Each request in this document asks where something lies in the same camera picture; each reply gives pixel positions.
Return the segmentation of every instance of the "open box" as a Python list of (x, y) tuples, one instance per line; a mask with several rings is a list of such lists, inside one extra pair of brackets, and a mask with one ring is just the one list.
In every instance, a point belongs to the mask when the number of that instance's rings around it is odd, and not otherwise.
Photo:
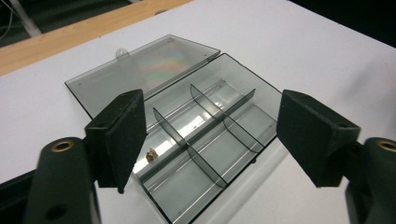
[(133, 173), (170, 223), (195, 220), (276, 138), (281, 93), (229, 55), (176, 36), (121, 50), (66, 85), (92, 118), (143, 90), (148, 136)]

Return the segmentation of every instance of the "compartment box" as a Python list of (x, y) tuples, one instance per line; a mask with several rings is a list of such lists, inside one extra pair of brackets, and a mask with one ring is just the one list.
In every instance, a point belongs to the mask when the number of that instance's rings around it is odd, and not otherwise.
[(276, 137), (281, 93), (227, 54), (168, 35), (66, 82), (91, 117), (145, 93), (133, 176), (170, 223), (192, 222)]

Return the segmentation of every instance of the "small brass object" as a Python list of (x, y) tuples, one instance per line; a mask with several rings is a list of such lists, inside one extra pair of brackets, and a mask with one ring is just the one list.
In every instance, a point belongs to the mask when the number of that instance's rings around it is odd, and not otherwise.
[(158, 157), (157, 152), (154, 149), (150, 149), (149, 152), (146, 154), (146, 159), (148, 161), (154, 161)]

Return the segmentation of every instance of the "tabletop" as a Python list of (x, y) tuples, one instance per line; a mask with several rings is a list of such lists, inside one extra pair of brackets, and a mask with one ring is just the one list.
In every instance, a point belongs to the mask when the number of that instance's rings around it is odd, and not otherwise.
[[(281, 91), (314, 96), (359, 125), (361, 143), (396, 136), (396, 49), (289, 1), (195, 0), (1, 76), (0, 182), (34, 169), (40, 149), (54, 139), (85, 135), (90, 118), (66, 80), (115, 59), (117, 49), (169, 34), (227, 52)], [(316, 189), (288, 155), (222, 221), (348, 223), (346, 184)], [(128, 188), (125, 195), (99, 189), (104, 223), (161, 223), (155, 208), (134, 195), (142, 189), (133, 181)]]

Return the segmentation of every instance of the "wooden edge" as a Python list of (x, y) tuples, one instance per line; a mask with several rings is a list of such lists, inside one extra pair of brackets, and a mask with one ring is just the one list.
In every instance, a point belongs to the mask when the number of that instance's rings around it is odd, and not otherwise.
[(0, 48), (0, 76), (191, 0), (145, 0)]

